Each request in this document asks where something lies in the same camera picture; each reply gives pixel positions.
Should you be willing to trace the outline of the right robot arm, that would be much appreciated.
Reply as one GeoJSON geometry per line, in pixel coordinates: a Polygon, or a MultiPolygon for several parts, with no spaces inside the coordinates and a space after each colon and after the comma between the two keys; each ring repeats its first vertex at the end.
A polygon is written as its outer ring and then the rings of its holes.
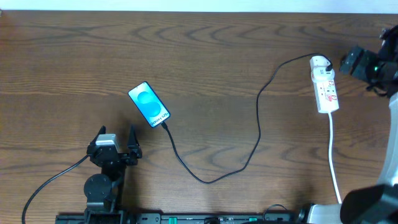
{"type": "Polygon", "coordinates": [[[339,71],[365,82],[366,90],[387,100],[389,135],[382,167],[374,185],[339,194],[333,154],[328,154],[337,202],[313,204],[301,214],[304,223],[397,223],[397,27],[379,36],[377,51],[354,46],[340,61],[339,71]]]}

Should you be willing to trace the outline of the blue Galaxy smartphone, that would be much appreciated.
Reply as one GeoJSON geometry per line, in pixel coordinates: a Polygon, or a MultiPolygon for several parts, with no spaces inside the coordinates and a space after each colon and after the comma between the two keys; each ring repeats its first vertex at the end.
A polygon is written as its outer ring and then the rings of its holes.
{"type": "Polygon", "coordinates": [[[154,128],[170,118],[170,111],[148,82],[142,82],[127,94],[150,127],[154,128]]]}

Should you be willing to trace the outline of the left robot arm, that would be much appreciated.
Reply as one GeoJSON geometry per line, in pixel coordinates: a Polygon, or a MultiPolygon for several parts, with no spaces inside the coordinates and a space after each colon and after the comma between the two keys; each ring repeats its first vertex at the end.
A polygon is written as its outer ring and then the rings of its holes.
{"type": "Polygon", "coordinates": [[[126,168],[136,166],[142,157],[134,126],[130,128],[127,152],[119,152],[116,135],[107,134],[102,126],[86,153],[101,172],[84,184],[85,223],[135,223],[135,216],[121,207],[126,168]]]}

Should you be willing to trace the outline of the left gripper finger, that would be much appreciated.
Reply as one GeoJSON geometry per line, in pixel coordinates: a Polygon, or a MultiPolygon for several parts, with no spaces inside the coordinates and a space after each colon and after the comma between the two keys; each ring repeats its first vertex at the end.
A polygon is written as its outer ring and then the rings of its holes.
{"type": "Polygon", "coordinates": [[[129,153],[131,156],[134,156],[136,159],[142,158],[142,149],[137,140],[136,132],[133,125],[131,125],[130,127],[127,148],[129,149],[129,153]]]}
{"type": "Polygon", "coordinates": [[[106,127],[102,126],[99,129],[97,135],[94,137],[94,139],[89,143],[89,145],[87,147],[87,152],[94,152],[95,151],[97,138],[99,137],[99,135],[105,134],[105,133],[106,133],[106,127]]]}

